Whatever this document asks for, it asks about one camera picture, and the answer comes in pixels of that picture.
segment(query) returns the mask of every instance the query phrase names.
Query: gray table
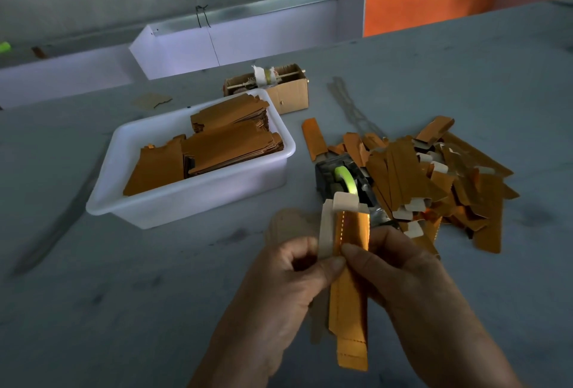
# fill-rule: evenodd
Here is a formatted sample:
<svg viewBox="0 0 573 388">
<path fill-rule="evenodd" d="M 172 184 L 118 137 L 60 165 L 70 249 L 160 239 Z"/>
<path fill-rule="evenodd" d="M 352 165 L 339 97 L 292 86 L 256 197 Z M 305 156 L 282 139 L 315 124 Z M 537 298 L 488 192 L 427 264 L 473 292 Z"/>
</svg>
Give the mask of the gray table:
<svg viewBox="0 0 573 388">
<path fill-rule="evenodd" d="M 573 9 L 542 3 L 253 62 L 296 62 L 311 80 L 311 107 L 284 115 L 297 143 L 288 184 L 147 231 L 84 212 L 82 184 L 111 133 L 220 97 L 251 62 L 0 112 L 0 385 L 184 386 L 271 215 L 319 209 L 300 124 L 316 117 L 328 143 L 356 130 L 326 88 L 341 76 L 390 137 L 450 115 L 454 133 L 515 171 L 521 198 L 506 204 L 502 254 L 448 226 L 437 247 L 519 375 L 573 386 Z M 145 92 L 173 101 L 142 112 L 130 103 Z M 11 274 L 59 235 L 43 262 Z M 374 304 L 369 360 L 365 374 L 338 368 L 334 340 L 311 346 L 303 326 L 270 385 L 422 385 Z"/>
</svg>

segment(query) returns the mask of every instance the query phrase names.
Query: finger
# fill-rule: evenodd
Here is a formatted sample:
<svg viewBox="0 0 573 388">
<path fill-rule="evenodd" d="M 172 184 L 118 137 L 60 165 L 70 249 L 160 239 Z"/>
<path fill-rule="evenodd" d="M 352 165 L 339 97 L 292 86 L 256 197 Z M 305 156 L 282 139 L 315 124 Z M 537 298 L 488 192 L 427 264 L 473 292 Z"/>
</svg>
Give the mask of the finger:
<svg viewBox="0 0 573 388">
<path fill-rule="evenodd" d="M 344 257 L 330 257 L 319 260 L 304 272 L 300 272 L 300 279 L 306 283 L 309 297 L 314 298 L 322 289 L 331 285 L 340 276 L 344 266 Z"/>
<path fill-rule="evenodd" d="M 340 252 L 348 265 L 360 276 L 372 283 L 384 296 L 384 291 L 396 282 L 400 270 L 392 267 L 377 255 L 364 249 L 345 243 Z"/>
<path fill-rule="evenodd" d="M 275 256 L 285 270 L 294 270 L 293 262 L 309 256 L 316 256 L 318 240 L 304 236 L 287 240 L 274 249 Z"/>
<path fill-rule="evenodd" d="M 423 251 L 407 235 L 388 225 L 370 230 L 369 250 L 398 268 Z"/>
</svg>

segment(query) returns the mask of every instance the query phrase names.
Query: cardboard box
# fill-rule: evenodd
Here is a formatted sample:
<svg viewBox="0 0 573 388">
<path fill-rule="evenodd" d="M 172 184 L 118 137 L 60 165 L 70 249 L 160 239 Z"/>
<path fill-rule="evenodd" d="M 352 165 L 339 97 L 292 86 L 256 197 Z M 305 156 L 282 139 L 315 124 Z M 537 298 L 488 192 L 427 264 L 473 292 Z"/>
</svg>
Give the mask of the cardboard box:
<svg viewBox="0 0 573 388">
<path fill-rule="evenodd" d="M 278 113 L 282 115 L 308 108 L 308 81 L 300 67 L 297 64 L 290 64 L 275 67 L 275 71 L 279 76 L 297 72 L 295 75 L 283 78 L 282 82 L 275 87 L 265 88 Z M 249 78 L 254 78 L 254 74 L 247 73 L 226 79 L 223 85 L 223 95 L 226 97 L 240 92 L 240 88 L 229 89 L 228 87 L 240 85 L 247 82 Z"/>
</svg>

